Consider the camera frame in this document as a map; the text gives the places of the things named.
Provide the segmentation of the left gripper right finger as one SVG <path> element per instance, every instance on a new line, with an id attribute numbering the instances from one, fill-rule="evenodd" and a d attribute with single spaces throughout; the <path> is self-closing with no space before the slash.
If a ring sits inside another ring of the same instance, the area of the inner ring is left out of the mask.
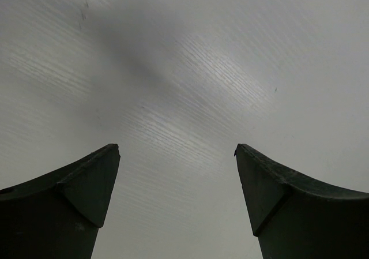
<path id="1" fill-rule="evenodd" d="M 263 258 L 367 258 L 368 194 L 334 186 L 239 144 L 238 173 Z"/>

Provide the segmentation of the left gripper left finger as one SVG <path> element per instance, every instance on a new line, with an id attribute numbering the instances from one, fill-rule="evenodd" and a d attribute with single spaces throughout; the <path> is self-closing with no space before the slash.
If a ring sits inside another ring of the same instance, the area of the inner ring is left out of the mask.
<path id="1" fill-rule="evenodd" d="M 120 158 L 118 144 L 108 144 L 2 189 L 1 258 L 91 258 Z"/>

